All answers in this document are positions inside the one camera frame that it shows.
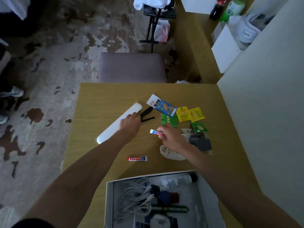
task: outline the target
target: dark bottle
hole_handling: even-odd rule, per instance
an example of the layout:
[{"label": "dark bottle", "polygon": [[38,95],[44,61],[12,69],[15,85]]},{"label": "dark bottle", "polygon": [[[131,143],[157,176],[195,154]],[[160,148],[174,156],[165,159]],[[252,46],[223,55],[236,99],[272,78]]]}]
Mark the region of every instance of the dark bottle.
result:
[{"label": "dark bottle", "polygon": [[217,0],[213,10],[210,13],[209,18],[214,20],[214,21],[219,19],[219,17],[222,14],[222,11],[224,9],[224,5],[226,4],[226,2],[227,2],[227,0]]}]

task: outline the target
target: white container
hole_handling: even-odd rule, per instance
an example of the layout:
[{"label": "white container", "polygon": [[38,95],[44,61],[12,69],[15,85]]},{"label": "white container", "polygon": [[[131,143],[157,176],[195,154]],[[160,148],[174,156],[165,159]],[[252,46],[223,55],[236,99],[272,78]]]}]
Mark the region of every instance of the white container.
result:
[{"label": "white container", "polygon": [[221,73],[225,73],[233,61],[244,51],[239,48],[227,25],[225,25],[211,49]]},{"label": "white container", "polygon": [[133,227],[134,217],[124,219],[123,221],[113,220],[116,214],[116,208],[120,203],[122,183],[125,180],[135,180],[141,177],[148,177],[151,184],[161,186],[161,181],[165,179],[185,176],[196,173],[198,180],[194,183],[181,185],[171,189],[169,192],[180,192],[180,205],[187,206],[190,210],[183,213],[169,213],[169,216],[177,218],[179,227],[197,227],[199,222],[202,228],[225,228],[225,223],[219,208],[218,199],[213,190],[204,180],[204,178],[195,171],[178,171],[160,174],[150,174],[137,177],[130,177],[107,182],[105,195],[105,228],[123,228]]},{"label": "white container", "polygon": [[186,12],[198,14],[210,14],[216,0],[181,0]]}]

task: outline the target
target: white towel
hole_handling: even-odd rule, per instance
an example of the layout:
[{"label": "white towel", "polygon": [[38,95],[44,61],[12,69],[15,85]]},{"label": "white towel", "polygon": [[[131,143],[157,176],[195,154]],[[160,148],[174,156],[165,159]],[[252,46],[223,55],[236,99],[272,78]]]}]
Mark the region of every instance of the white towel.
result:
[{"label": "white towel", "polygon": [[143,5],[149,5],[154,8],[162,9],[165,6],[169,5],[171,0],[134,0],[134,8],[136,10],[141,10],[143,8]]}]

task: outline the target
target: red and white toothpaste tube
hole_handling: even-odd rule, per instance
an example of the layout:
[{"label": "red and white toothpaste tube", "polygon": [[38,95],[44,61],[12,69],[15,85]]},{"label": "red and white toothpaste tube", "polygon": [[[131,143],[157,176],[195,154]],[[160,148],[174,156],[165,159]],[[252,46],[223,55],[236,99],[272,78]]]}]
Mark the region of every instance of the red and white toothpaste tube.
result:
[{"label": "red and white toothpaste tube", "polygon": [[127,157],[127,161],[148,161],[147,156],[142,157]]},{"label": "red and white toothpaste tube", "polygon": [[162,133],[162,132],[159,132],[159,131],[156,131],[156,130],[150,130],[150,133],[151,134],[156,134],[156,135],[165,135],[164,133]]}]

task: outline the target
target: sneaker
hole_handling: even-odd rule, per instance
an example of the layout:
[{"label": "sneaker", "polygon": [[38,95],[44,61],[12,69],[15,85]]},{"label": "sneaker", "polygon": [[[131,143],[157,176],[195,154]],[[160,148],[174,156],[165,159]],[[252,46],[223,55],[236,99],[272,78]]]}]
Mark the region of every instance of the sneaker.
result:
[{"label": "sneaker", "polygon": [[18,88],[17,86],[13,86],[13,89],[10,92],[0,92],[0,98],[5,98],[8,96],[18,98],[23,95],[24,95],[24,91],[21,88]]},{"label": "sneaker", "polygon": [[10,118],[9,118],[8,115],[0,114],[0,125],[6,123],[9,119],[10,119]]}]

